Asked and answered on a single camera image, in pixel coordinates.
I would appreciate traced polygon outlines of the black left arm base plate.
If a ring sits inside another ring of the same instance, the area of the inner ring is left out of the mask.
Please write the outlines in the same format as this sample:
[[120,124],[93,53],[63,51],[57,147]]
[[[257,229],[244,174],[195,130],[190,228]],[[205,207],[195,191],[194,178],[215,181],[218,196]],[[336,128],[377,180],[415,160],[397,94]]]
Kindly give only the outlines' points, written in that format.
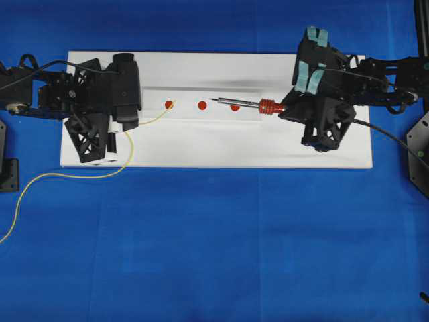
[[7,126],[2,121],[0,124],[0,191],[1,193],[12,193],[19,190],[19,160],[5,157]]

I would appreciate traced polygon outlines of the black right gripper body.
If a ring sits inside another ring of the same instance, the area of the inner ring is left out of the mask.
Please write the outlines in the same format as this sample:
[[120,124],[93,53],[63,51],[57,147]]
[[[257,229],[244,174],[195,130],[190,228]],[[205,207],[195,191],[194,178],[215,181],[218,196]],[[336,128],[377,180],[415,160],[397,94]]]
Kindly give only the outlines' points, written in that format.
[[304,125],[302,145],[328,152],[339,148],[355,118],[355,108],[331,97],[301,96],[294,104],[286,104],[278,117]]

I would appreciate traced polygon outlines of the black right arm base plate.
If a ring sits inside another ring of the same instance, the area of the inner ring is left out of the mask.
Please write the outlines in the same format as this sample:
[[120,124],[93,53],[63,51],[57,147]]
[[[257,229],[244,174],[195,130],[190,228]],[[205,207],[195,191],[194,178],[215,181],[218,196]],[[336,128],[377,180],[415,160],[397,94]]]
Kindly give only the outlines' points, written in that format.
[[428,113],[408,131],[406,143],[416,155],[408,153],[408,174],[411,183],[428,197]]

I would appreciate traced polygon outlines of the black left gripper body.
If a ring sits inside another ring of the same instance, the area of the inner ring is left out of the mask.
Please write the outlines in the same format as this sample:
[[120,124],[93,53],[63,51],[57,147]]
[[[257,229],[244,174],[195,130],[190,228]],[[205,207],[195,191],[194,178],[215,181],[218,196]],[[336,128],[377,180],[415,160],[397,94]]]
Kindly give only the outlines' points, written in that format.
[[36,67],[38,117],[65,120],[66,130],[82,163],[105,157],[112,115],[111,62],[102,68],[94,58],[81,64],[55,60]]

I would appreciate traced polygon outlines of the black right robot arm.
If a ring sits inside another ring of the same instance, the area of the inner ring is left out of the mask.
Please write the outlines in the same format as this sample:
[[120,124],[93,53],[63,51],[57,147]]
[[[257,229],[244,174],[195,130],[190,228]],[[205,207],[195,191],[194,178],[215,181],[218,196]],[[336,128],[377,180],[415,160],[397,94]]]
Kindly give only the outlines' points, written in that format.
[[428,97],[428,59],[361,60],[356,67],[299,64],[298,79],[278,117],[304,125],[301,143],[318,152],[337,150],[356,117],[356,106],[403,113]]

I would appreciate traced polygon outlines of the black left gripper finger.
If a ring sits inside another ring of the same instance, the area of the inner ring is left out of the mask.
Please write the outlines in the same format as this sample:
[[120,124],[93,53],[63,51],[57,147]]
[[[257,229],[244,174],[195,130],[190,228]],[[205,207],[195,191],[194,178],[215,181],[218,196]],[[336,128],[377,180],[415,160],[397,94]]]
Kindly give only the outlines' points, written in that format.
[[117,115],[115,121],[120,125],[121,131],[129,131],[139,126],[138,114]]
[[116,134],[113,132],[109,132],[107,134],[107,152],[110,154],[116,154],[117,153]]

